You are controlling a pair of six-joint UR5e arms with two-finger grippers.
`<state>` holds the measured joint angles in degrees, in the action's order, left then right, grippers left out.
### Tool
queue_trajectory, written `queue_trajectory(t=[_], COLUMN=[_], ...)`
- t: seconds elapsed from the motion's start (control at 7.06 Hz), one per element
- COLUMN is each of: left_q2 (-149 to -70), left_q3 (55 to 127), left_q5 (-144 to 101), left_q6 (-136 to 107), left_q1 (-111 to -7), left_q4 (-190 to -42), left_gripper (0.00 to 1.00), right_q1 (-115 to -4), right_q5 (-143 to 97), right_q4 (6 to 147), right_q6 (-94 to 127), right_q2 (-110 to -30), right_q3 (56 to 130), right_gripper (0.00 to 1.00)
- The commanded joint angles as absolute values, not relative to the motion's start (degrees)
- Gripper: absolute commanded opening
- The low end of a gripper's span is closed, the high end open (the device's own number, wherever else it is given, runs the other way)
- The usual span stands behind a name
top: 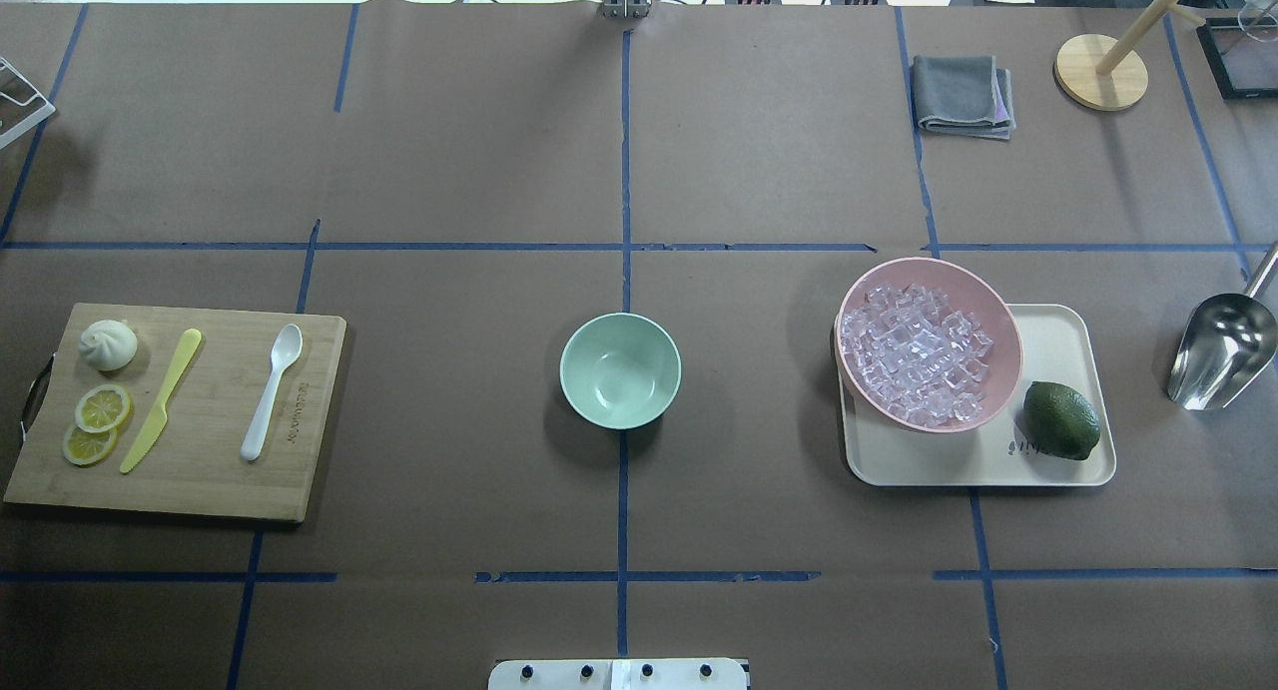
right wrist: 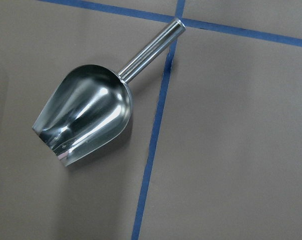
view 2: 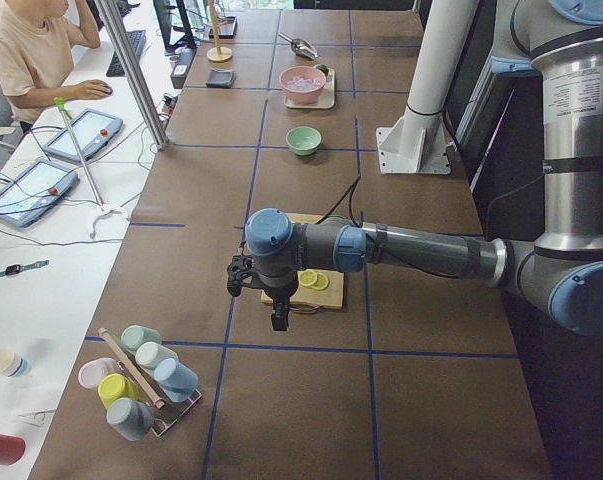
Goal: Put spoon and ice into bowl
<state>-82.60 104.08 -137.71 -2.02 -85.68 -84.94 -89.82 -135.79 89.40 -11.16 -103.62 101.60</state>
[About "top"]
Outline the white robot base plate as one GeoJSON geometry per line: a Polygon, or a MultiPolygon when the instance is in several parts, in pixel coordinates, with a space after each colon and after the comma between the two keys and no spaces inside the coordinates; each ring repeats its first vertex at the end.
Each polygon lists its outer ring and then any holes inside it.
{"type": "Polygon", "coordinates": [[[748,661],[728,657],[512,659],[488,689],[750,689],[748,661]]]}

